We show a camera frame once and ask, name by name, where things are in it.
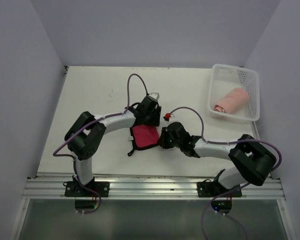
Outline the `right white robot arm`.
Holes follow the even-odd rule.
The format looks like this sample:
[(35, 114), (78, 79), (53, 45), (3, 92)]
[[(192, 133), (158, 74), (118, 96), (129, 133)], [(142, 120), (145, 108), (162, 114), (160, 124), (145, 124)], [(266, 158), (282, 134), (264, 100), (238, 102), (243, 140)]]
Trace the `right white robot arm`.
[(217, 158), (234, 164), (221, 170), (213, 181), (201, 188), (210, 196), (225, 196), (241, 184), (262, 186), (277, 162), (276, 157), (252, 136), (243, 134), (235, 143), (212, 143), (201, 136), (190, 135), (180, 122), (162, 128), (158, 144), (162, 149), (178, 148), (187, 157)]

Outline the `pink towel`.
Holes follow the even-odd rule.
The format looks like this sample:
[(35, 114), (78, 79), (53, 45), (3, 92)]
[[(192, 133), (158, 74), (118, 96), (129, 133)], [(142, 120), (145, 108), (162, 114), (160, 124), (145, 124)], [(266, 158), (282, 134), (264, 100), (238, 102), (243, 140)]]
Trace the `pink towel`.
[(224, 114), (233, 114), (247, 104), (249, 98), (246, 90), (236, 87), (215, 104), (213, 110)]

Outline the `black cloth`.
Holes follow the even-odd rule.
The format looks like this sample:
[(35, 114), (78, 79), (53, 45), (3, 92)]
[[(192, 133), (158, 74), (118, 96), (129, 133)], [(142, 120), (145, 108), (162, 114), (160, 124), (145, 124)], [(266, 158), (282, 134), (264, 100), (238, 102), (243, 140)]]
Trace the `black cloth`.
[(132, 144), (132, 150), (127, 153), (129, 157), (135, 151), (144, 151), (159, 145), (160, 136), (156, 126), (138, 125), (131, 127), (129, 131)]

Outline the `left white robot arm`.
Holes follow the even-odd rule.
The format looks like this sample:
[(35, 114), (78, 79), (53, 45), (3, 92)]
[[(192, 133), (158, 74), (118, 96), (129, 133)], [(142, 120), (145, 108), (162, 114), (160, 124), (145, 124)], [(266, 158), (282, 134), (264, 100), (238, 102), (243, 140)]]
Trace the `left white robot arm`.
[(92, 157), (96, 153), (104, 135), (129, 129), (132, 150), (143, 151), (158, 146), (161, 106), (159, 94), (150, 93), (141, 102), (128, 106), (122, 113), (113, 113), (97, 118), (90, 112), (83, 112), (64, 137), (67, 148), (74, 156), (74, 178), (79, 181), (76, 190), (82, 196), (93, 193)]

